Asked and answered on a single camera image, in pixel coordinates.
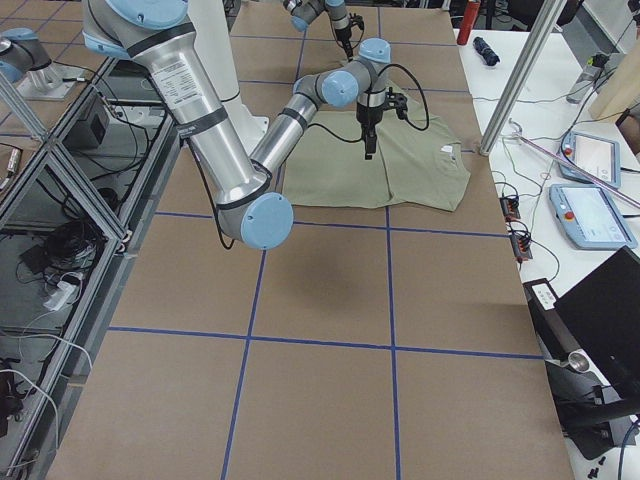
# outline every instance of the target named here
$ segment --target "black monitor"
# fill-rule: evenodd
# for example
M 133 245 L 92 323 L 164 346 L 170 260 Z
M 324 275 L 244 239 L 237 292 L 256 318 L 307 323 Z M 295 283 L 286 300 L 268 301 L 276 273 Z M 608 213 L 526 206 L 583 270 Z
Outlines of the black monitor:
M 555 308 L 620 397 L 640 398 L 640 258 L 621 248 Z

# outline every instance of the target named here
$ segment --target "red bottle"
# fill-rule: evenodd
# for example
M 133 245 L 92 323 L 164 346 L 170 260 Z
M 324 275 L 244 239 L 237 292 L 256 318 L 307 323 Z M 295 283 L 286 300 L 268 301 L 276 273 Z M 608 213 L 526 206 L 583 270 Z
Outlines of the red bottle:
M 478 18 L 478 11 L 480 10 L 480 0 L 469 0 L 467 7 L 464 9 L 464 17 L 460 24 L 460 31 L 458 32 L 458 45 L 466 45 L 469 40 L 469 34 L 473 29 Z

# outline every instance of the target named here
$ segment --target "white desk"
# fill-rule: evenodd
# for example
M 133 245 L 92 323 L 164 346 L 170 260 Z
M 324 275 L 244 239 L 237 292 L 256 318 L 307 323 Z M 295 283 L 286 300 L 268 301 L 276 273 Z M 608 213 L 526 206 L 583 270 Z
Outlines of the white desk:
M 484 131 L 495 109 L 497 101 L 481 100 L 477 97 L 497 99 L 509 78 L 520 51 L 526 41 L 527 34 L 520 32 L 477 31 L 470 39 L 481 36 L 500 57 L 500 63 L 495 67 L 488 67 L 475 52 L 471 40 L 466 46 L 459 47 L 460 56 L 469 83 L 469 89 L 474 97 L 474 107 L 478 116 L 478 123 Z M 569 92 L 582 67 L 576 62 L 571 50 L 560 34 L 552 34 L 541 56 L 539 57 L 521 95 L 521 100 L 555 99 Z M 564 99 L 550 103 L 517 103 L 511 117 L 523 127 L 524 136 L 558 137 L 573 122 L 579 105 L 572 105 Z M 588 108 L 581 114 L 580 120 L 590 119 Z M 638 169 L 640 165 L 635 156 L 624 142 L 621 134 L 613 123 L 582 123 L 576 130 L 593 133 L 599 136 L 617 140 L 621 146 L 622 166 Z M 503 133 L 510 133 L 506 126 Z M 540 145 L 555 151 L 559 141 L 539 140 Z M 515 161 L 518 171 L 538 183 L 542 183 L 549 171 L 552 160 L 543 157 L 526 145 L 518 145 L 513 140 L 506 141 L 507 147 Z M 538 193 L 538 187 L 528 180 L 514 173 L 511 162 L 499 140 L 491 151 L 489 160 L 493 170 L 502 172 L 506 181 L 515 186 L 520 194 Z M 563 179 L 557 166 L 552 166 L 550 178 L 544 185 L 544 191 L 535 213 L 532 237 L 534 240 L 552 250 L 560 260 L 560 272 L 552 285 L 558 295 L 563 295 L 578 283 L 588 273 L 613 254 L 612 251 L 584 251 L 575 248 L 564 236 L 552 210 L 548 198 L 548 187 L 554 183 L 570 183 Z M 502 181 L 500 174 L 495 174 L 496 181 Z M 629 196 L 640 198 L 640 175 L 625 173 L 622 176 L 621 190 Z M 506 187 L 505 193 L 512 193 Z M 616 201 L 623 214 L 636 214 L 632 207 Z M 522 221 L 531 228 L 536 199 L 523 197 L 520 199 L 520 213 Z M 639 219 L 628 220 L 631 229 L 640 239 Z M 532 246 L 533 260 L 524 262 L 520 272 L 523 282 L 541 277 L 550 278 L 556 270 L 556 262 L 551 255 L 537 245 Z M 576 479 L 584 479 L 592 468 L 599 467 L 599 480 L 615 479 L 617 475 L 619 449 L 610 451 L 605 464 L 597 465 L 596 461 L 585 460 L 570 440 L 567 440 L 572 466 Z M 627 447 L 623 479 L 640 478 L 640 447 Z

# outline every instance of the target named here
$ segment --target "white label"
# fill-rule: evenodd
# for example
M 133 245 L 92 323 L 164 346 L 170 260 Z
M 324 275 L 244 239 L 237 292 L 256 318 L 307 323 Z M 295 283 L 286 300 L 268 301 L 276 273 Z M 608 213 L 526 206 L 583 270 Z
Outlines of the white label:
M 542 304 L 542 308 L 545 310 L 553 310 L 553 304 L 556 302 L 556 297 L 553 295 L 546 283 L 534 285 L 532 290 Z
M 151 76 L 171 110 L 200 100 L 202 97 L 191 69 L 182 61 L 164 67 Z

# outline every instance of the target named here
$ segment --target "beige cloth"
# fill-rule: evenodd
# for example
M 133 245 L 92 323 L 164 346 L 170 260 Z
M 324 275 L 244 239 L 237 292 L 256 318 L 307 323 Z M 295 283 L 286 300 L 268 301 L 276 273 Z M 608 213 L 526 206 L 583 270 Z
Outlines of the beige cloth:
M 414 123 L 424 124 L 420 104 L 409 100 L 409 113 Z M 287 160 L 283 194 L 296 205 L 377 208 L 413 202 L 455 210 L 470 175 L 460 141 L 440 117 L 429 118 L 429 128 L 420 132 L 385 112 L 372 160 L 364 159 L 362 142 L 348 144 L 321 128 L 308 129 Z M 344 138 L 360 136 L 355 112 L 318 112 L 314 122 Z

